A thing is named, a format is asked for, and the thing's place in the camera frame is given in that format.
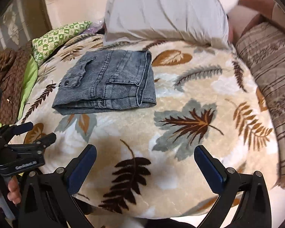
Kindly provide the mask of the person left hand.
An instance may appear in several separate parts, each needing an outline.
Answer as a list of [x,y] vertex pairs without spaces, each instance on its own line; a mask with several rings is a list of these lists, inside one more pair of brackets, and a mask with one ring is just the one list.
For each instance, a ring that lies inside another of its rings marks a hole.
[[18,179],[16,178],[16,176],[13,176],[10,179],[7,187],[9,190],[9,193],[7,195],[9,201],[11,201],[15,205],[18,205],[21,202],[21,194]]

